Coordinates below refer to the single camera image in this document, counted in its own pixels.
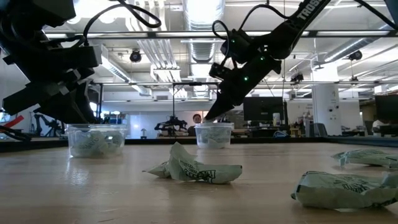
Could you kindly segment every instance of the computer monitor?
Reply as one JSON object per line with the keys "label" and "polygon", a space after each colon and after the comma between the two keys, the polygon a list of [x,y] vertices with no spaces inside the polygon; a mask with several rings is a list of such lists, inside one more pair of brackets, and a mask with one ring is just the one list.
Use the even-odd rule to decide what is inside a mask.
{"label": "computer monitor", "polygon": [[274,113],[279,113],[280,120],[284,119],[282,97],[246,97],[243,100],[245,121],[272,121]]}
{"label": "computer monitor", "polygon": [[398,95],[376,96],[375,100],[378,119],[398,120]]}

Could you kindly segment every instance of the crumpled paper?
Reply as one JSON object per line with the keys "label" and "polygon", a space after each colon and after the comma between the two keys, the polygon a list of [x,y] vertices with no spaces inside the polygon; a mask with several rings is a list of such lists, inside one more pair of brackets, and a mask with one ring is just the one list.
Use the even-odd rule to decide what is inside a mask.
{"label": "crumpled paper", "polygon": [[170,150],[169,161],[143,172],[182,181],[204,180],[211,184],[225,184],[242,174],[241,165],[208,165],[196,161],[195,158],[196,156],[189,154],[176,142]]}
{"label": "crumpled paper", "polygon": [[333,155],[332,158],[336,159],[340,163],[340,166],[352,163],[398,168],[397,154],[388,154],[377,149],[359,149],[341,152]]}
{"label": "crumpled paper", "polygon": [[291,197],[308,207],[369,208],[398,201],[398,172],[384,177],[306,172]]}

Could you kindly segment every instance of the metal beam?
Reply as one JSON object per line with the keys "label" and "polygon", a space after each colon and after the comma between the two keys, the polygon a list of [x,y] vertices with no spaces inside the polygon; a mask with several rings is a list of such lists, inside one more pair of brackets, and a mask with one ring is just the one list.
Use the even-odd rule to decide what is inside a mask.
{"label": "metal beam", "polygon": [[[156,83],[156,82],[134,82],[134,83],[102,83],[104,86],[173,86],[173,85],[188,85],[193,86],[195,82],[175,82],[175,83]],[[202,82],[202,85],[219,85],[220,82]],[[388,81],[335,81],[335,82],[323,82],[323,81],[302,81],[299,83],[296,82],[267,82],[267,83],[259,83],[258,86],[267,86],[267,85],[326,85],[326,84],[337,84],[337,85],[351,85],[351,84],[398,84],[398,80],[388,80]]]}
{"label": "metal beam", "polygon": [[[246,33],[251,37],[269,34],[271,30],[250,30]],[[226,37],[226,32],[218,32]],[[61,35],[81,35],[79,32],[57,32],[48,30],[49,39],[60,38]],[[368,38],[368,37],[398,37],[389,30],[307,30],[301,38]],[[212,31],[144,31],[144,32],[92,32],[90,40],[142,40],[142,39],[209,39],[216,38]]]}

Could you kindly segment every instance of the desk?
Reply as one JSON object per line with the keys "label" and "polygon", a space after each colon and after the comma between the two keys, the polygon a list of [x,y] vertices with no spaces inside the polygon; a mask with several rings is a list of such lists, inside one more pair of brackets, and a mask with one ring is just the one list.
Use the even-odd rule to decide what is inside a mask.
{"label": "desk", "polygon": [[196,139],[196,136],[175,136],[175,137],[165,137],[157,136],[156,139]]}
{"label": "desk", "polygon": [[[141,172],[169,158],[170,146],[126,146],[122,157],[69,158],[67,148],[1,154],[1,223],[289,223],[398,222],[398,203],[386,209],[337,212],[304,208],[290,198],[308,170],[380,176],[382,167],[350,164],[330,156],[363,149],[343,144],[250,144],[187,151],[210,164],[241,164],[227,185],[160,179]],[[387,149],[386,152],[397,152]]]}

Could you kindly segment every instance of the plastic container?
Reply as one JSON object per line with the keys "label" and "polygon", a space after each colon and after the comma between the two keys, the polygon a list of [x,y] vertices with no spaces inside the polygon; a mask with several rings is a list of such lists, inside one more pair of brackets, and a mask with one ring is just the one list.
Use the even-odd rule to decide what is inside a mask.
{"label": "plastic container", "polygon": [[69,152],[73,157],[113,157],[122,153],[125,124],[68,124]]}
{"label": "plastic container", "polygon": [[197,144],[202,149],[222,149],[231,144],[233,123],[202,123],[195,125]]}

